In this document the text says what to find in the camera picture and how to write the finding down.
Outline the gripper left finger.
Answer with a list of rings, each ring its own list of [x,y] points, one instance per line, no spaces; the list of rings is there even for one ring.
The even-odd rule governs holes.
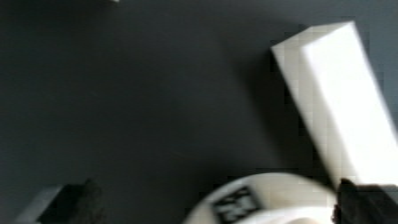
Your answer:
[[[15,218],[15,224],[107,224],[104,190],[93,179],[47,186]]]

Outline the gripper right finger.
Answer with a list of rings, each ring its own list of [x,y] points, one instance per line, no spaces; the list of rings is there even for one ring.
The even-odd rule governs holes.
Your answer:
[[[397,185],[356,184],[349,179],[342,180],[333,223],[398,224]]]

